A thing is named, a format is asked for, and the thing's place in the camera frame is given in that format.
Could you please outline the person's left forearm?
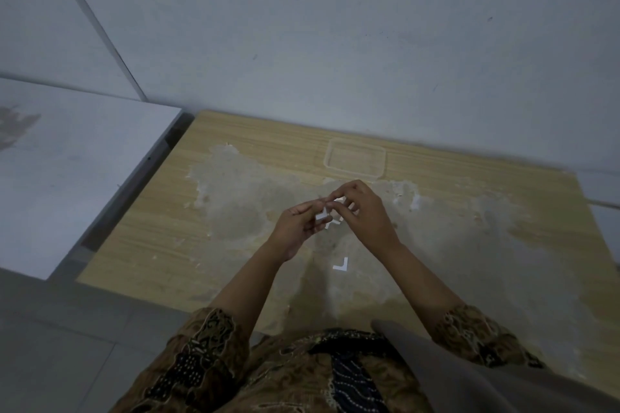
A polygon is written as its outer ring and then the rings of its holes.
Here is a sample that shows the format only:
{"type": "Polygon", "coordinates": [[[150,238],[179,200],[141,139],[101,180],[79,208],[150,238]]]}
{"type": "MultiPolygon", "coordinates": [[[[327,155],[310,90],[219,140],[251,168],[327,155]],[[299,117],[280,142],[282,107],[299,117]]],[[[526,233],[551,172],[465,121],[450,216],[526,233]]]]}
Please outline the person's left forearm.
{"type": "Polygon", "coordinates": [[[224,311],[246,336],[250,336],[278,271],[295,255],[275,244],[263,244],[214,297],[209,307],[224,311]]]}

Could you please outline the person's left hand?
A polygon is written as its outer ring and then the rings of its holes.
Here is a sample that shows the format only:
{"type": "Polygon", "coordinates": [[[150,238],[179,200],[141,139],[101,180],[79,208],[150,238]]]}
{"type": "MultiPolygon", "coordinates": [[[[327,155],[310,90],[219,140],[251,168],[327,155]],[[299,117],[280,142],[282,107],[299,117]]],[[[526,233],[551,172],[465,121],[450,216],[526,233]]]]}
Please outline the person's left hand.
{"type": "Polygon", "coordinates": [[[293,207],[282,212],[267,240],[267,247],[279,262],[286,262],[298,253],[301,246],[323,231],[324,224],[315,215],[294,215],[293,207]]]}

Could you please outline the person's right hand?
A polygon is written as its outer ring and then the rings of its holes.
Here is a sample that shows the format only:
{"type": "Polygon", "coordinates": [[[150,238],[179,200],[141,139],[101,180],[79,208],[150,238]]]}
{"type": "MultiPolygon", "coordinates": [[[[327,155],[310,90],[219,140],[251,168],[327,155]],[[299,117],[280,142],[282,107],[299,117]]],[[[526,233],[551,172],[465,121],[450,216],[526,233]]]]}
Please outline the person's right hand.
{"type": "Polygon", "coordinates": [[[347,225],[370,253],[377,259],[382,259],[402,248],[382,199],[366,182],[346,182],[326,199],[333,202],[335,198],[342,196],[346,197],[346,202],[356,202],[359,205],[359,223],[347,225]]]}

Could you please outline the clear square plastic container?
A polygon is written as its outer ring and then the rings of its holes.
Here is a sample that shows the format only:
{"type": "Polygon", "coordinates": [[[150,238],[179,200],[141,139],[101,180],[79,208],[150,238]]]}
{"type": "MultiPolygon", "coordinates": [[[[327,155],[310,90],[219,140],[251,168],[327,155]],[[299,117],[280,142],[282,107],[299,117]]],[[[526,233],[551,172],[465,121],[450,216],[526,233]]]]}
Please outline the clear square plastic container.
{"type": "Polygon", "coordinates": [[[385,173],[386,155],[382,146],[346,138],[332,138],[327,145],[323,165],[336,174],[377,181],[385,173]]]}

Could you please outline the brown batik shirt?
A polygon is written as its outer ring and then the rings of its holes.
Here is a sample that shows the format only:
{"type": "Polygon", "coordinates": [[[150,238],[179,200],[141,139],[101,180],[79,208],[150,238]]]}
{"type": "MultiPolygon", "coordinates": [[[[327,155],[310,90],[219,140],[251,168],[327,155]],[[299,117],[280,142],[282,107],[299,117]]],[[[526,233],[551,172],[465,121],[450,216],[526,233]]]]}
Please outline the brown batik shirt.
{"type": "Polygon", "coordinates": [[[287,332],[250,347],[227,312],[193,313],[110,413],[431,413],[388,340],[354,329],[287,332]]]}

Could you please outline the grey headscarf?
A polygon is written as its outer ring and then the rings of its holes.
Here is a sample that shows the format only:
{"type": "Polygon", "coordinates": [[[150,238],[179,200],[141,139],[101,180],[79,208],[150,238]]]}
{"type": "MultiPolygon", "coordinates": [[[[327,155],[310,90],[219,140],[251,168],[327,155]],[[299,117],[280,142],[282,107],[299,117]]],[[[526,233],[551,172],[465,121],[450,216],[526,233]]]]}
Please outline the grey headscarf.
{"type": "Polygon", "coordinates": [[[620,400],[548,370],[468,362],[393,321],[372,329],[396,349],[435,413],[620,413],[620,400]]]}

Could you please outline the person's right forearm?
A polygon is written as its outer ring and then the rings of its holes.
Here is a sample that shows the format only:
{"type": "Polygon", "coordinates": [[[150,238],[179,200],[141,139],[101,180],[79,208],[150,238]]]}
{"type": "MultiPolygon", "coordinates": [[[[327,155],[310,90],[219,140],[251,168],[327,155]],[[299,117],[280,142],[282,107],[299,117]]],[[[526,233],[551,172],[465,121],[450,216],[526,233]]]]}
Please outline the person's right forearm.
{"type": "Polygon", "coordinates": [[[396,241],[372,250],[394,279],[431,337],[445,314],[465,302],[433,273],[409,248],[396,241]]]}

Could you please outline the white side table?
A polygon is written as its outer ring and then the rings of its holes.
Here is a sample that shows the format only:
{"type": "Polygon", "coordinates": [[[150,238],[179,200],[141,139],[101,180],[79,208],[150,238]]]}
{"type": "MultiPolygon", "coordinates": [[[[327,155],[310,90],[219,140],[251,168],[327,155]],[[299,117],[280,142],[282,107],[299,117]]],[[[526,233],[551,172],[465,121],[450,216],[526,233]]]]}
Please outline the white side table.
{"type": "Polygon", "coordinates": [[[51,276],[181,115],[0,78],[0,268],[51,276]]]}

